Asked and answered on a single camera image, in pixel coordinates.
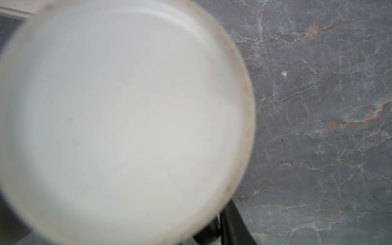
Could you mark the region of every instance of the marble floor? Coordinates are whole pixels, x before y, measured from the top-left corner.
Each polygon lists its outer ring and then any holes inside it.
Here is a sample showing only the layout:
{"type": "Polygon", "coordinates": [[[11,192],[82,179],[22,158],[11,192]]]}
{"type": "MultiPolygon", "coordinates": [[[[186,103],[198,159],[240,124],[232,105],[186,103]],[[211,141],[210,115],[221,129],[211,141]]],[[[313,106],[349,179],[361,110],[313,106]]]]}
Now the marble floor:
{"type": "MultiPolygon", "coordinates": [[[[196,3],[253,82],[256,140],[234,200],[257,243],[391,244],[392,2],[196,3]]],[[[1,46],[18,24],[0,18],[1,46]]]]}

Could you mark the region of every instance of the white baseboard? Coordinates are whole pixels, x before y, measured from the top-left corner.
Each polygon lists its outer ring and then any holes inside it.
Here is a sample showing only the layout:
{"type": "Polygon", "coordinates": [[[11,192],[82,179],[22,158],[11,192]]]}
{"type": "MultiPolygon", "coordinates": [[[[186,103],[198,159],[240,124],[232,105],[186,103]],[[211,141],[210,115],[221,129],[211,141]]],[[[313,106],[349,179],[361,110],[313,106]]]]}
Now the white baseboard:
{"type": "Polygon", "coordinates": [[[0,15],[28,19],[54,0],[0,0],[0,15]]]}

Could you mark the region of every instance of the round white lid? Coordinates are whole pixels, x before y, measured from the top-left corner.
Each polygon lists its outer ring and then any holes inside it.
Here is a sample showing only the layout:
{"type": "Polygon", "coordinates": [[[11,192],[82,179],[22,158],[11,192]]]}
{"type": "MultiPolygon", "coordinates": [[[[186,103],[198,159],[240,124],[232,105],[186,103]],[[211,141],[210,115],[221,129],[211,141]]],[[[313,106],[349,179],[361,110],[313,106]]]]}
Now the round white lid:
{"type": "Polygon", "coordinates": [[[182,0],[64,1],[0,74],[0,184],[60,244],[173,244],[244,174],[251,84],[222,28],[182,0]]]}

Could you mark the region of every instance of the dark gray floor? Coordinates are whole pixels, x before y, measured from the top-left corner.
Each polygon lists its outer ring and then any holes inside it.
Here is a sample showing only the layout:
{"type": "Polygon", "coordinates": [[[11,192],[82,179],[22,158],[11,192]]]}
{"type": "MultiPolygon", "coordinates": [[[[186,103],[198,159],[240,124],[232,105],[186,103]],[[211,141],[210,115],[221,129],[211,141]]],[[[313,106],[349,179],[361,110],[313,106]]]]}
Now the dark gray floor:
{"type": "MultiPolygon", "coordinates": [[[[235,202],[257,242],[391,244],[391,2],[196,2],[253,81],[256,141],[235,202]]],[[[0,19],[0,45],[17,25],[0,19]]]]}

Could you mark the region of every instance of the white disc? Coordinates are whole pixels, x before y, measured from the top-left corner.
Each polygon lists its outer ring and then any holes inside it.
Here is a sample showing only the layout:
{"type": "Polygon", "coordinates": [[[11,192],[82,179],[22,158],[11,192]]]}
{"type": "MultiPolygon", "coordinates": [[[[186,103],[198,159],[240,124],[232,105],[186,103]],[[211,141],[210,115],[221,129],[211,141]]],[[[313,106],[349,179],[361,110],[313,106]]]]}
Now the white disc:
{"type": "Polygon", "coordinates": [[[2,190],[59,244],[179,242],[244,174],[251,84],[193,3],[58,3],[18,31],[0,74],[2,190]]]}

